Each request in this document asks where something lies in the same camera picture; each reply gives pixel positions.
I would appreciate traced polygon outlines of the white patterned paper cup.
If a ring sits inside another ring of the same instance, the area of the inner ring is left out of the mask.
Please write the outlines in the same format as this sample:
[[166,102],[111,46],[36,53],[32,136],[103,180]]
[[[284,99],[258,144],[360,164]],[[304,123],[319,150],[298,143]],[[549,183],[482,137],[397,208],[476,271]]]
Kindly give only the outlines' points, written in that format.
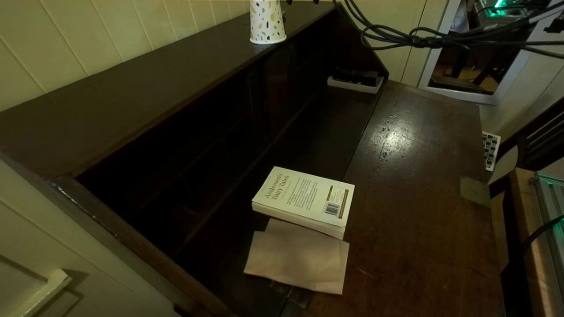
[[251,42],[279,44],[286,39],[281,0],[251,0]]

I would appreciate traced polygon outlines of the white paperback book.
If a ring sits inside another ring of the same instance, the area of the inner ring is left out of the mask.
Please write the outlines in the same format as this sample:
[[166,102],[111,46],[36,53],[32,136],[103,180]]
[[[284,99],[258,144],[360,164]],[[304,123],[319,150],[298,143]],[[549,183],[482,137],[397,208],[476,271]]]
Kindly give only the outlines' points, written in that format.
[[342,239],[355,185],[275,166],[252,197],[252,210]]

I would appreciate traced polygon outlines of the brown paper envelope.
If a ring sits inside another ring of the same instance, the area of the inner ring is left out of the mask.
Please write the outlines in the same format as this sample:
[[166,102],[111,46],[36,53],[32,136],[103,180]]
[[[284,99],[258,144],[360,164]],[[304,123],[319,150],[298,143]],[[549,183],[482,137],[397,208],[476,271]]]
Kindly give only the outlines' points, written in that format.
[[244,271],[293,287],[342,294],[349,243],[272,218],[252,236]]

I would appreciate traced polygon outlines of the dark wooden secretary desk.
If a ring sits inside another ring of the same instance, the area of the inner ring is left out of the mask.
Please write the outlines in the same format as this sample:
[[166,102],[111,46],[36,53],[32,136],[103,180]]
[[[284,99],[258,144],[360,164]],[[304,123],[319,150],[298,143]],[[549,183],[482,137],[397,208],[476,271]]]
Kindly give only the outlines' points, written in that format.
[[[390,79],[348,16],[297,4],[277,46],[235,18],[0,113],[0,150],[200,301],[238,317],[501,317],[475,106]],[[328,85],[379,74],[381,90]],[[355,185],[342,294],[244,271],[288,167]]]

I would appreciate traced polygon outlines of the small tan paper label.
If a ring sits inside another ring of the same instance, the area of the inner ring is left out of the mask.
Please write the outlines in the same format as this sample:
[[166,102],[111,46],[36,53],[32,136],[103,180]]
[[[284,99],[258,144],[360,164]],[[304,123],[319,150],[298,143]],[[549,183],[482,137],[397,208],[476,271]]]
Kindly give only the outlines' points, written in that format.
[[490,190],[485,183],[473,180],[473,178],[462,178],[460,180],[460,195],[471,203],[476,203],[480,206],[489,208],[490,206]]

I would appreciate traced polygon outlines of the white dotted small box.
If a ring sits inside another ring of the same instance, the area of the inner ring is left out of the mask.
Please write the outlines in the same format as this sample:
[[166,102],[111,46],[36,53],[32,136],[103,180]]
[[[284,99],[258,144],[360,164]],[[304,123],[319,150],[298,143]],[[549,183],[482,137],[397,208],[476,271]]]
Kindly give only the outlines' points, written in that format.
[[485,169],[492,173],[497,162],[501,137],[492,132],[483,132],[482,141],[483,141]]

